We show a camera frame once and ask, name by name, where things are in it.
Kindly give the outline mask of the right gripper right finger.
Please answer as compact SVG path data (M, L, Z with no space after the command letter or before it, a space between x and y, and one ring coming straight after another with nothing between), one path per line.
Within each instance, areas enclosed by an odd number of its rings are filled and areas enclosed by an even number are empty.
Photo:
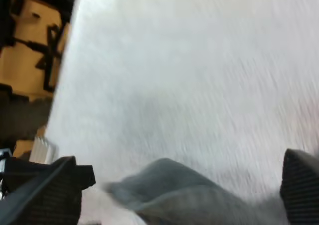
M292 225L319 223L319 159L301 150L284 155L280 196Z

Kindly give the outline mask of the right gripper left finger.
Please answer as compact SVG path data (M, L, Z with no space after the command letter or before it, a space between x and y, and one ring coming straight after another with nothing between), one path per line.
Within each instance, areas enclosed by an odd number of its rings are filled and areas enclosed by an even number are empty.
M76 225L82 192L93 186L91 165L77 165L74 156L52 164L7 158L0 174L5 191L0 201L2 225Z

